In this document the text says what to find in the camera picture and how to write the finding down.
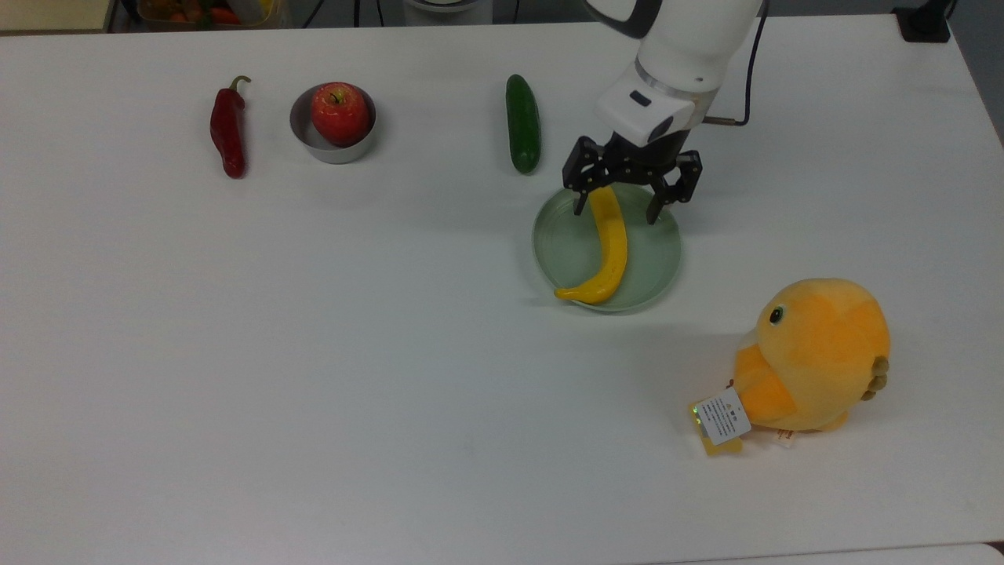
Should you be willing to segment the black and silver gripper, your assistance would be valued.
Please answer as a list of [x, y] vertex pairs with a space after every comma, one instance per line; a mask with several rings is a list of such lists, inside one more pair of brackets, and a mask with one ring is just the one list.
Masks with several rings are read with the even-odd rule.
[[[573, 214], [582, 214], [592, 191], [614, 182], [649, 185], [653, 196], [646, 207], [646, 222], [655, 224], [664, 207], [692, 199], [703, 172], [699, 151], [681, 150], [682, 131], [645, 147], [635, 146], [619, 133], [612, 133], [606, 144], [578, 138], [562, 167], [563, 188], [577, 194]], [[666, 175], [674, 170], [678, 178], [670, 184]]]

